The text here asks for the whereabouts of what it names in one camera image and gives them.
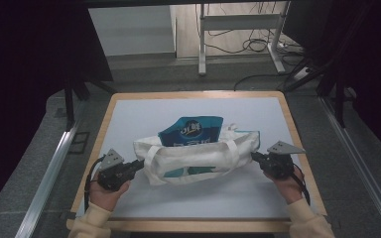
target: beige sleeve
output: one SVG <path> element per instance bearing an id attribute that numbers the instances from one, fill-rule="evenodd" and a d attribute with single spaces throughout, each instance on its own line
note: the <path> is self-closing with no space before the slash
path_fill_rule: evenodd
<path id="1" fill-rule="evenodd" d="M 89 207 L 85 214 L 76 218 L 73 222 L 69 238 L 108 238 L 110 237 L 110 229 L 104 227 L 104 224 L 110 217 L 111 212 L 103 208 L 89 203 Z"/>
<path id="2" fill-rule="evenodd" d="M 305 199 L 298 200 L 287 207 L 292 220 L 292 238 L 334 237 L 330 224 L 323 216 L 314 214 Z"/>

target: wall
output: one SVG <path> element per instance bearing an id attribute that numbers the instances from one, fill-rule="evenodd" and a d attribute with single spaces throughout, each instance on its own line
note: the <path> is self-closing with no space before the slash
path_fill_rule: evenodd
<path id="1" fill-rule="evenodd" d="M 175 51 L 170 6 L 98 8 L 89 13 L 106 56 Z"/>

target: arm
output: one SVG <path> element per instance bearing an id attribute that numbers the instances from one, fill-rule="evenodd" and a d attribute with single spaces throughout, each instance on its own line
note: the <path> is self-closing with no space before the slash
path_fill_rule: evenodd
<path id="1" fill-rule="evenodd" d="M 89 207 L 85 214 L 76 218 L 73 222 L 70 237 L 110 237 L 110 229 L 104 227 L 116 206 L 119 197 L 128 190 L 131 181 L 122 184 L 117 191 L 108 191 L 96 182 L 98 175 L 94 177 L 89 190 Z"/>
<path id="2" fill-rule="evenodd" d="M 303 174 L 298 168 L 295 168 L 295 175 L 299 179 L 303 179 Z M 323 216 L 312 212 L 302 197 L 302 189 L 292 178 L 273 179 L 267 174 L 265 176 L 274 182 L 280 194 L 287 201 L 287 210 L 292 220 L 290 226 L 292 238 L 334 237 L 330 225 Z"/>

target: bag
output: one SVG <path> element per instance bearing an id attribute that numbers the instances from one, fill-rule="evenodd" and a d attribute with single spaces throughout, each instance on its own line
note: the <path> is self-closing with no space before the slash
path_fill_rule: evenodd
<path id="1" fill-rule="evenodd" d="M 259 149 L 258 131 L 235 129 L 235 125 L 223 126 L 216 143 L 182 147 L 164 147 L 158 136 L 143 138 L 134 141 L 134 151 L 138 160 L 144 160 L 144 173 L 151 185 L 187 184 L 214 179 L 248 164 L 252 161 L 250 153 Z M 180 175 L 166 176 L 169 172 L 181 169 Z"/>

